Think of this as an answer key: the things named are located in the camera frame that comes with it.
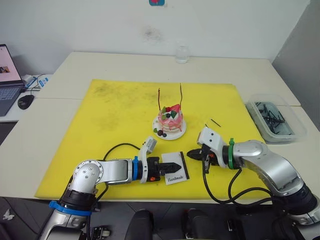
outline black mouse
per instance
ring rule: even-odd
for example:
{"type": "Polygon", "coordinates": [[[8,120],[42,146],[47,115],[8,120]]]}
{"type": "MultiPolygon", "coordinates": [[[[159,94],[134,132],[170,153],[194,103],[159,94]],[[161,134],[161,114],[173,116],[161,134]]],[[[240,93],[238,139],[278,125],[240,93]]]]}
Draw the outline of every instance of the black mouse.
{"type": "Polygon", "coordinates": [[[22,110],[27,109],[31,105],[34,98],[34,95],[25,95],[23,97],[20,97],[18,100],[18,107],[22,110]]]}

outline plastic container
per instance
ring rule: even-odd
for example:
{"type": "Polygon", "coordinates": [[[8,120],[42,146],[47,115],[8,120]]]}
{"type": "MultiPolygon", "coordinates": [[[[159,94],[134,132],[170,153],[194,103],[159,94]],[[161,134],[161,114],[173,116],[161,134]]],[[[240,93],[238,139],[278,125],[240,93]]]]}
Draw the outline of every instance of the plastic container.
{"type": "Polygon", "coordinates": [[[302,122],[279,95],[252,95],[246,108],[261,136],[269,144],[291,143],[307,135],[302,122]]]}

